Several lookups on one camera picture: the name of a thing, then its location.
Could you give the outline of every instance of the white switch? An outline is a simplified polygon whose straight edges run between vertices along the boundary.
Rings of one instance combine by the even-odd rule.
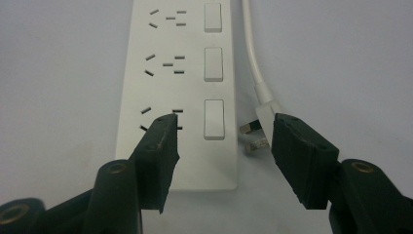
[[[205,80],[207,82],[221,82],[222,79],[222,49],[206,48]]]
[[[221,4],[207,3],[205,32],[222,32]]]
[[[224,139],[224,101],[206,100],[205,112],[205,139]]]

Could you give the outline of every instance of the power strip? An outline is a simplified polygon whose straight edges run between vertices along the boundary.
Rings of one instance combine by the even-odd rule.
[[[116,159],[157,117],[178,115],[172,190],[237,187],[230,0],[134,0]]]

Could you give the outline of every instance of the socket slot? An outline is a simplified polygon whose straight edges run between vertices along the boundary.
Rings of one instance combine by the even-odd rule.
[[[141,130],[145,131],[145,132],[148,131],[148,128],[146,128],[146,127],[144,127],[144,126],[142,126],[142,125],[139,126],[139,128],[140,128]]]
[[[153,59],[155,57],[155,54],[153,54],[153,55],[151,55],[151,56],[148,56],[148,57],[146,57],[145,59],[146,60],[150,60],[150,59]]]
[[[155,24],[155,23],[153,23],[153,22],[149,22],[149,25],[152,26],[152,27],[154,27],[154,28],[158,28],[158,25]]]
[[[149,14],[150,14],[150,15],[154,15],[154,14],[156,14],[156,13],[159,13],[159,9],[154,10],[154,11],[150,12]]]
[[[150,75],[150,76],[154,76],[154,75],[155,75],[153,72],[150,72],[150,71],[148,71],[148,70],[145,70],[145,73],[148,74],[148,75]]]
[[[149,106],[147,108],[144,108],[143,110],[140,111],[140,113],[144,114],[146,112],[148,112],[149,110],[151,110],[152,108]]]

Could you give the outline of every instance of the white cable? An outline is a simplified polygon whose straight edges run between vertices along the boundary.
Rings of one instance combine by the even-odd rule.
[[[252,77],[255,82],[255,92],[257,93],[258,100],[261,104],[266,103],[274,99],[273,94],[268,87],[267,83],[263,79],[258,67],[258,62],[255,56],[254,41],[252,38],[252,23],[251,23],[251,10],[249,8],[249,0],[243,0],[243,13],[244,13],[244,32],[246,51],[248,53],[249,66],[252,71]]]

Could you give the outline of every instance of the white power strip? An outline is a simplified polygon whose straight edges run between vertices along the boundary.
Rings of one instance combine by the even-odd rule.
[[[230,0],[134,0],[116,158],[178,115],[173,190],[237,187]]]

